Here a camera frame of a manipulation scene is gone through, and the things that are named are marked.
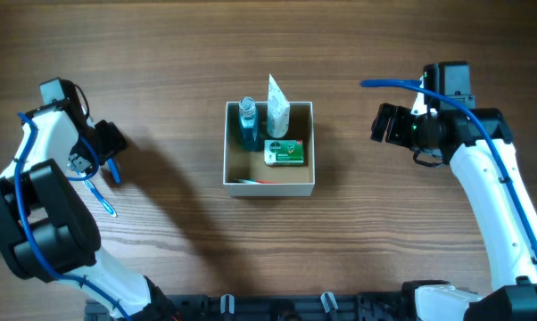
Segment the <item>blue disposable razor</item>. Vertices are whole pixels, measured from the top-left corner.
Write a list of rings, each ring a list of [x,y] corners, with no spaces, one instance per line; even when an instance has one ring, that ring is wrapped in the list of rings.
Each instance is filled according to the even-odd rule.
[[[121,183],[120,172],[119,172],[119,169],[115,160],[113,158],[110,158],[109,160],[107,160],[107,163],[108,163],[110,172],[112,174],[113,181],[116,184],[120,184]]]

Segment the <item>teal Colgate toothpaste tube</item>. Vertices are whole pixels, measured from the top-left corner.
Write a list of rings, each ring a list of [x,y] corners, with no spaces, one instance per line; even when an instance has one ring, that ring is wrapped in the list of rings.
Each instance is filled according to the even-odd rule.
[[[244,179],[244,178],[237,178],[234,180],[234,183],[238,184],[248,184],[248,185],[273,185],[273,184],[279,184],[278,182],[268,181],[268,180],[255,180],[255,179]]]

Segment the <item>blue mouthwash bottle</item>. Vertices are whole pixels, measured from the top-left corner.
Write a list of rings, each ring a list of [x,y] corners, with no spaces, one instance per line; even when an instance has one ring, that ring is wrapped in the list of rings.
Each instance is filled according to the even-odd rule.
[[[239,102],[238,117],[244,149],[258,152],[261,149],[260,119],[253,98],[246,96]]]

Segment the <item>white lotion tube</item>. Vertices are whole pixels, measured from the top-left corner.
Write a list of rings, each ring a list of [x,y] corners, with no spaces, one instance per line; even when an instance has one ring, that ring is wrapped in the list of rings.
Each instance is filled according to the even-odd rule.
[[[268,76],[267,131],[274,138],[286,135],[290,121],[290,103],[272,75]]]

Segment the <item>green Dettol soap box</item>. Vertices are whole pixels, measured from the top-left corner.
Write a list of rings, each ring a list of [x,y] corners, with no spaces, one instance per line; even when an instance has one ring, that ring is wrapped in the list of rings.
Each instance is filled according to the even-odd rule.
[[[263,155],[267,166],[302,166],[305,162],[302,140],[265,140]]]

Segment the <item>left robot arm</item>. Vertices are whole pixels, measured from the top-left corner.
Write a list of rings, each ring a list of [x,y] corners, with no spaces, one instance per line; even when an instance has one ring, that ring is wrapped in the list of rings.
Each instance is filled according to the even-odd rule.
[[[115,320],[176,320],[175,305],[147,276],[129,270],[101,243],[98,226],[72,186],[88,182],[127,140],[105,120],[90,119],[82,89],[53,78],[43,104],[20,114],[23,138],[0,174],[0,252],[20,279],[74,287]]]

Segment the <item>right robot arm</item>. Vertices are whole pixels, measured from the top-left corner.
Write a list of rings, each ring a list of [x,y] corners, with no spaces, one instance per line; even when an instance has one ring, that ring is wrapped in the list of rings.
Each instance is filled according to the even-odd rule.
[[[478,108],[467,62],[427,64],[420,79],[368,79],[363,87],[417,94],[406,108],[383,103],[371,127],[377,142],[404,147],[428,168],[450,167],[475,215],[492,290],[449,282],[406,282],[394,315],[407,320],[537,320],[537,213],[516,162],[502,112]]]

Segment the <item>blue white toothbrush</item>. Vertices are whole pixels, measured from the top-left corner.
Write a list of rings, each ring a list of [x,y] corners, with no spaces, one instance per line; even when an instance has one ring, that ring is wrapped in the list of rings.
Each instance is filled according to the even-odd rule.
[[[103,206],[104,210],[111,217],[113,217],[113,218],[118,217],[117,212],[113,208],[113,206],[102,196],[102,194],[98,191],[98,189],[95,187],[95,185],[89,179],[84,180],[83,184],[94,195],[94,197],[100,202],[100,204]]]

